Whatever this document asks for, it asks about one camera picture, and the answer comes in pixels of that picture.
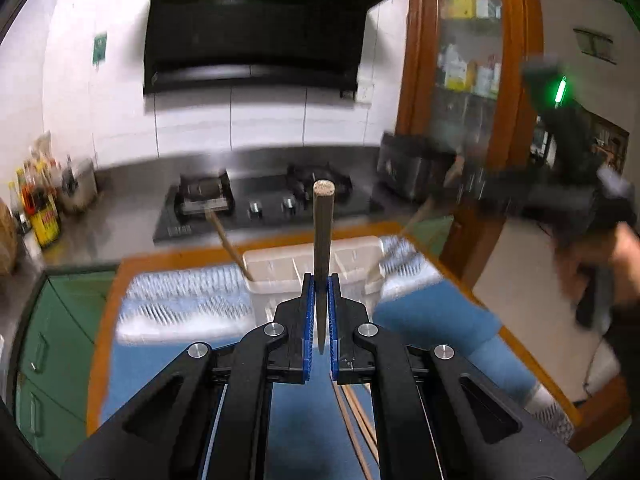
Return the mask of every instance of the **kitchen counter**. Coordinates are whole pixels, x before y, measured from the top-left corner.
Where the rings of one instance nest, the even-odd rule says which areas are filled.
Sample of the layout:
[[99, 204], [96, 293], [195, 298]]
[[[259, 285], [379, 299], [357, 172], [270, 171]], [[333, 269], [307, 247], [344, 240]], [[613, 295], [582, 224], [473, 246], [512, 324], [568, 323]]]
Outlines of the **kitchen counter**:
[[[354, 186], [373, 192], [384, 207], [373, 217], [360, 216], [335, 222], [336, 227], [363, 224], [382, 219], [409, 218], [415, 204], [376, 186], [375, 161], [378, 149], [370, 146], [317, 146], [270, 148], [245, 152], [217, 153], [164, 158], [97, 173], [100, 196], [92, 208], [77, 218], [63, 219], [63, 234], [44, 251], [41, 262], [21, 256], [15, 272], [0, 278], [0, 335], [4, 347], [0, 355], [0, 394], [6, 399], [7, 374], [14, 341], [20, 339], [21, 320], [33, 304], [45, 272], [65, 268], [116, 266], [132, 254], [157, 253], [188, 246], [217, 246], [215, 233], [154, 244], [152, 235], [169, 185], [181, 173], [204, 174], [225, 167], [231, 180], [240, 176], [277, 174], [290, 162], [325, 164], [349, 173]], [[311, 225], [280, 228], [254, 228], [229, 232], [231, 241], [242, 243], [271, 235], [308, 231]]]

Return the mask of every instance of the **tiled floor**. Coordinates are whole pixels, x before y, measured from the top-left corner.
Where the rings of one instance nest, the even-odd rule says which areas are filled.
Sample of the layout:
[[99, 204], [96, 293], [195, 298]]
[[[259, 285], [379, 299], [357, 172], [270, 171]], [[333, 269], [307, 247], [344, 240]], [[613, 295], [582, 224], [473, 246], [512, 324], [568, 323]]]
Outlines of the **tiled floor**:
[[[587, 396], [583, 383], [600, 337], [575, 324], [571, 306], [560, 295], [550, 239], [542, 230], [507, 222], [474, 293], [569, 399]], [[615, 366], [608, 348], [598, 354], [594, 369]]]

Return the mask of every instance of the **blue gripper pad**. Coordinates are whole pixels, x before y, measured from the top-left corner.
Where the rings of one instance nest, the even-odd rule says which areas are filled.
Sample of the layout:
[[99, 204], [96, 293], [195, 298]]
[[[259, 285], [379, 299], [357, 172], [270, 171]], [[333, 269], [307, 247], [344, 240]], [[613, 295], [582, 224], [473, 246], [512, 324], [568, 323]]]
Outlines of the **blue gripper pad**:
[[306, 293], [305, 331], [302, 339], [302, 375], [305, 382], [309, 380], [311, 375], [311, 356], [314, 349], [315, 298], [314, 277], [312, 276]]
[[338, 327], [335, 320], [334, 286], [331, 276], [327, 279], [327, 303], [329, 311], [329, 350], [331, 357], [331, 377], [338, 380]]

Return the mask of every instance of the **hand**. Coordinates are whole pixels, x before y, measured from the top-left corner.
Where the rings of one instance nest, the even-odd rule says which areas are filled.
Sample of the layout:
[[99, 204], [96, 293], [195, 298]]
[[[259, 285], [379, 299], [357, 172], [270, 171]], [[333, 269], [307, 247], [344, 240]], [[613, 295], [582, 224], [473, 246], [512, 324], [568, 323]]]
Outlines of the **hand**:
[[618, 224], [607, 235], [556, 249], [555, 264], [562, 294], [573, 304], [582, 299], [587, 287], [587, 278], [578, 272], [580, 264], [613, 270], [616, 306], [635, 305], [640, 300], [640, 238], [626, 223]]

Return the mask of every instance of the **gas stove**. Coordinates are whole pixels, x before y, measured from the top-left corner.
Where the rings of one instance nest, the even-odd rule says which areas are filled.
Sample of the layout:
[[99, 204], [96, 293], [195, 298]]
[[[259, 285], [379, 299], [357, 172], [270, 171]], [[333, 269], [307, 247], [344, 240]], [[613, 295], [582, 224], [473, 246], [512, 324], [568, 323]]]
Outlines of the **gas stove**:
[[[169, 188], [156, 224], [155, 242], [214, 232], [200, 205], [216, 205], [218, 218], [228, 231], [313, 224], [312, 189], [319, 179], [335, 184], [334, 218], [384, 210], [369, 193], [354, 187], [347, 175], [329, 166], [292, 164], [285, 174], [231, 181], [226, 173], [220, 175], [182, 177], [180, 185]], [[219, 186], [216, 179], [221, 179]]]

